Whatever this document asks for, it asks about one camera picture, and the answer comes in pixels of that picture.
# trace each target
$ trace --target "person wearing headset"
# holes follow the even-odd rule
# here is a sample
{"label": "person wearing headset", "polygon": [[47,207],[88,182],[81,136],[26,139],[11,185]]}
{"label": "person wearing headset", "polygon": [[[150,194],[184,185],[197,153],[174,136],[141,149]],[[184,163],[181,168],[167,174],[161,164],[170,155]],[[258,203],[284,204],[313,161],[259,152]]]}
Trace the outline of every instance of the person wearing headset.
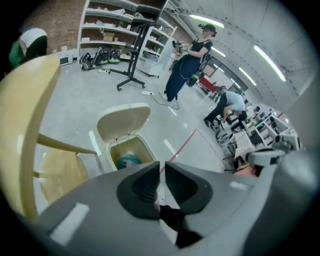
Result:
{"label": "person wearing headset", "polygon": [[174,98],[178,100],[178,93],[185,82],[197,72],[201,63],[206,59],[206,55],[213,45],[212,41],[217,34],[215,26],[205,25],[202,34],[203,37],[194,40],[189,46],[188,54],[183,56],[174,66],[164,93],[160,92],[164,100],[168,102],[171,102]]}

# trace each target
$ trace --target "box on shelf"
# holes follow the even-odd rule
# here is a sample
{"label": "box on shelf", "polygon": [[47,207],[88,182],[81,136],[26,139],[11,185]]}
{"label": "box on shelf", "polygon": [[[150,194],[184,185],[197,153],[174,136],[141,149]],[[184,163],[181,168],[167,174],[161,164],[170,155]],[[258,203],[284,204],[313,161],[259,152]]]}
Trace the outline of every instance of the box on shelf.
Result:
{"label": "box on shelf", "polygon": [[114,39],[115,34],[114,33],[105,33],[103,37],[103,41],[105,42],[112,42]]}

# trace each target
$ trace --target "glossy gray floor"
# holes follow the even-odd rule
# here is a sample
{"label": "glossy gray floor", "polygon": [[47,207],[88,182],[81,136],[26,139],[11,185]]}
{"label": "glossy gray floor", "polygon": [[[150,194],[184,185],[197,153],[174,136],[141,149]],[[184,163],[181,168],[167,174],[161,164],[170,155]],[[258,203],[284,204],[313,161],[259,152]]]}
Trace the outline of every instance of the glossy gray floor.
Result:
{"label": "glossy gray floor", "polygon": [[[120,63],[108,65],[106,68],[126,70],[127,67],[127,63]],[[157,78],[148,77],[139,70],[135,73],[136,78],[145,82],[144,90],[153,92],[155,99],[165,105],[163,106],[156,103],[151,96],[143,95],[141,86],[134,82],[123,86],[122,92],[118,92],[116,85],[126,79],[123,75],[98,73],[96,70],[83,72],[76,63],[62,66],[40,132],[54,139],[93,150],[89,131],[97,126],[100,112],[117,105],[147,103],[151,107],[151,115],[141,134],[161,165],[169,161],[194,133],[174,161],[222,172],[229,167],[228,163],[222,161],[226,153],[217,144],[214,132],[203,122],[203,118],[215,107],[215,103],[209,99],[204,100],[193,88],[185,85],[178,95],[180,110],[168,107],[167,105],[172,106],[172,103],[164,101],[159,92],[164,91],[170,74],[169,71],[164,72]],[[36,171],[39,171],[43,154],[47,150],[47,147],[37,145],[34,161]],[[83,159],[90,178],[110,171],[99,169],[92,155],[79,156]],[[34,180],[34,193],[37,210],[41,213],[47,207],[47,202],[37,180]]]}

